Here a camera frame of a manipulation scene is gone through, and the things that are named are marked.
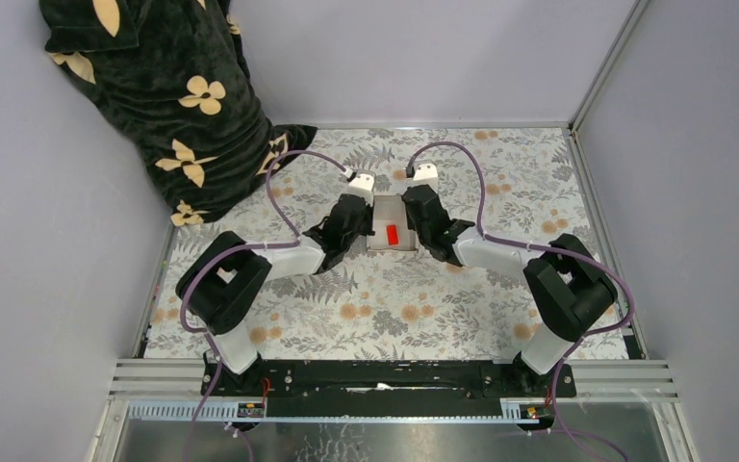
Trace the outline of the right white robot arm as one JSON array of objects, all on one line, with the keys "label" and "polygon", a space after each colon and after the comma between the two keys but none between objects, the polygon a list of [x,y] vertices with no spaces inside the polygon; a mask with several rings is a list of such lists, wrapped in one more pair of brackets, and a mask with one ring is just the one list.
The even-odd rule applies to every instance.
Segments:
[{"label": "right white robot arm", "polygon": [[515,387],[536,397],[551,383],[551,369],[618,298],[603,266],[574,235],[562,234],[540,251],[501,244],[471,221],[454,219],[427,185],[402,196],[408,226],[438,261],[509,274],[527,285],[542,324],[515,357]]}]

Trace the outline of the white cardboard paper box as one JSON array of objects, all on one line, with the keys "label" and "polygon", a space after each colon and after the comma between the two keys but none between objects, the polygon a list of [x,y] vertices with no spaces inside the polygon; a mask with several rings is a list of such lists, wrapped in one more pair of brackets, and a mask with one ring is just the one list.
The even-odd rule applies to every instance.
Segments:
[{"label": "white cardboard paper box", "polygon": [[418,236],[409,228],[406,208],[400,194],[374,197],[367,250],[397,253],[415,253],[419,250]]}]

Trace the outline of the red rectangular block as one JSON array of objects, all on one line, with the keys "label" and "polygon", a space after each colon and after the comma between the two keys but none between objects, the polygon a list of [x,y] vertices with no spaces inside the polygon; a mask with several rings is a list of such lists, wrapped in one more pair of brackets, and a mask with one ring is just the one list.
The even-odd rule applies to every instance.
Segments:
[{"label": "red rectangular block", "polygon": [[386,226],[387,242],[389,246],[397,246],[400,244],[398,228],[395,224]]}]

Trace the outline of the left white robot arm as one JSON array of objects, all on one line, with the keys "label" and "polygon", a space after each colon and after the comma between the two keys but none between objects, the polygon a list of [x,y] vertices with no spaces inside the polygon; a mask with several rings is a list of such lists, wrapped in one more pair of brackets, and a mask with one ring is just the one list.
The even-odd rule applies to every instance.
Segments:
[{"label": "left white robot arm", "polygon": [[201,321],[233,393],[246,396],[259,386],[260,354],[244,319],[263,286],[333,269],[358,237],[372,233],[371,219],[363,197],[344,193],[322,222],[293,243],[248,244],[232,231],[221,233],[179,279],[183,309]]}]

